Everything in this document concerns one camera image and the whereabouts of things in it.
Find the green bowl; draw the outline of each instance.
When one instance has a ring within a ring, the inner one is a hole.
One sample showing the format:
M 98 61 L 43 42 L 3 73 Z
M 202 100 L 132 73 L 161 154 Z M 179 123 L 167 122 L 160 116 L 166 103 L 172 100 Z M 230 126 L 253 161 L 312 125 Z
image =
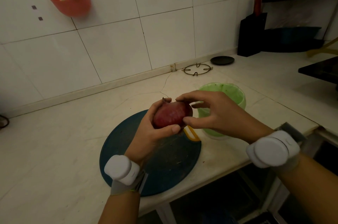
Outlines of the green bowl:
M 232 99 L 237 105 L 242 109 L 246 107 L 245 94 L 237 85 L 234 84 L 222 84 L 222 83 L 209 83 L 203 85 L 199 90 L 201 91 L 211 91 L 211 92 L 224 92 L 230 99 Z M 207 117 L 210 115 L 209 108 L 198 108 L 198 117 Z M 223 134 L 215 132 L 211 129 L 203 129 L 207 135 L 213 137 L 224 137 Z

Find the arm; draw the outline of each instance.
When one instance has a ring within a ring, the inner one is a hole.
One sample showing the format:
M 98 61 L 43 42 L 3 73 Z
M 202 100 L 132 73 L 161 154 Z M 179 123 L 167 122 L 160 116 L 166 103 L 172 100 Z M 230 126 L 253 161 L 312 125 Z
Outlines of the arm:
M 171 102 L 171 98 L 166 98 L 166 101 Z M 177 124 L 154 129 L 152 120 L 162 103 L 162 100 L 159 100 L 151 105 L 125 152 L 125 156 L 140 167 L 155 150 L 159 139 L 174 135 L 181 129 Z M 140 194 L 138 192 L 128 191 L 120 195 L 111 195 L 108 197 L 98 224 L 135 224 L 139 213 L 139 204 Z
M 236 137 L 251 144 L 270 135 L 273 129 L 262 124 L 235 104 L 222 92 L 193 91 L 176 98 L 194 108 L 210 108 L 205 118 L 185 117 L 192 128 L 209 128 L 224 135 Z M 338 177 L 304 154 L 291 171 L 277 172 L 277 176 L 298 199 L 315 224 L 338 222 Z

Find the blue cutting board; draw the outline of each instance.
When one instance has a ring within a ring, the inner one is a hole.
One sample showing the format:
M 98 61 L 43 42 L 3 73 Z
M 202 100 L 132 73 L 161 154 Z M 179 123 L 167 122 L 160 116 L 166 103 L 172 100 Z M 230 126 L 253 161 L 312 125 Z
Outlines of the blue cutting board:
M 105 174 L 104 167 L 113 155 L 125 153 L 146 112 L 138 112 L 122 121 L 104 142 L 100 154 L 100 171 L 109 186 L 112 185 L 112 179 Z M 144 167 L 149 176 L 141 196 L 156 195 L 174 187 L 190 173 L 200 152 L 201 142 L 189 140 L 184 132 L 160 140 L 157 150 Z

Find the onion skin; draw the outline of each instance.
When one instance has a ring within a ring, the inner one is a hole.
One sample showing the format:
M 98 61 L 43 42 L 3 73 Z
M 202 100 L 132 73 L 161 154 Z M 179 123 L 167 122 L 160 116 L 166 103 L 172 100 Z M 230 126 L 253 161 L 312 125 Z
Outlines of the onion skin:
M 184 128 L 186 124 L 183 122 L 183 118 L 186 116 L 192 117 L 192 107 L 181 101 L 169 103 L 164 98 L 162 98 L 162 101 L 162 106 L 154 115 L 154 128 L 159 129 L 172 124 L 178 124 L 181 128 Z

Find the white wrist device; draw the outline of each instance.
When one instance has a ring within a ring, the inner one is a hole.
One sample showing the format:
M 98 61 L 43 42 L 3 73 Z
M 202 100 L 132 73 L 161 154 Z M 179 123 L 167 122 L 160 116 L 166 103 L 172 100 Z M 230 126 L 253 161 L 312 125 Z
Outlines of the white wrist device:
M 282 166 L 299 151 L 297 142 L 282 130 L 260 138 L 246 148 L 250 160 L 259 168 Z
M 113 155 L 104 167 L 104 172 L 113 180 L 117 180 L 127 186 L 135 181 L 139 171 L 138 164 L 130 161 L 125 155 Z

